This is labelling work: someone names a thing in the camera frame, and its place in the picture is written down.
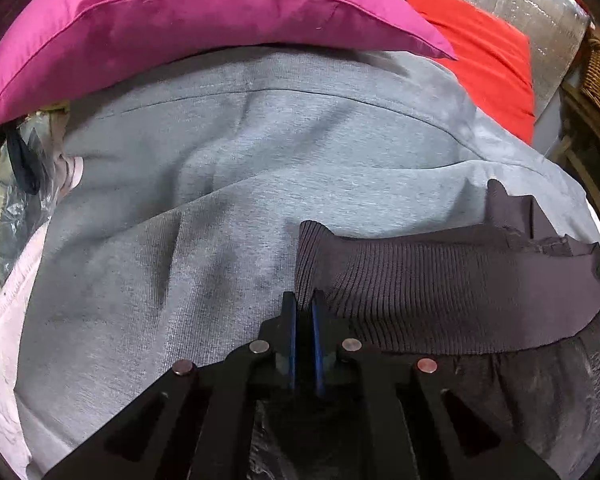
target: red pillow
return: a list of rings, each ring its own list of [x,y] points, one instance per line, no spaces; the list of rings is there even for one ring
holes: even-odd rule
[[[407,1],[449,40],[458,57],[436,61],[456,74],[483,112],[530,144],[535,117],[528,37],[464,0]]]

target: bolt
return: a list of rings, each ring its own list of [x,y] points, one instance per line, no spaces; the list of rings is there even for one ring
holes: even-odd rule
[[[418,361],[418,370],[424,372],[426,374],[432,374],[438,369],[438,363],[433,359],[429,359],[425,357],[424,359],[420,359]]]
[[[350,337],[342,342],[342,347],[347,352],[357,352],[362,348],[362,343],[357,339],[353,339],[352,337]]]
[[[174,362],[171,370],[173,370],[173,373],[176,375],[187,375],[193,370],[193,363],[188,359],[180,359]]]
[[[251,350],[254,354],[264,354],[264,352],[269,350],[269,343],[262,339],[256,339],[256,341],[251,341],[249,350]]]

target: plastic bag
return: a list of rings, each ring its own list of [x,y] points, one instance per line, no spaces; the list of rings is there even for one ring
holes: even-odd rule
[[[256,403],[249,480],[360,480],[363,410],[355,399]]]
[[[56,206],[51,114],[28,116],[0,148],[0,290],[33,233]]]

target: pink pillow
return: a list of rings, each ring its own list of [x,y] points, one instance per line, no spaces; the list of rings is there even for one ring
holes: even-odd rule
[[[202,50],[260,43],[454,58],[404,0],[33,0],[0,42],[0,124]]]

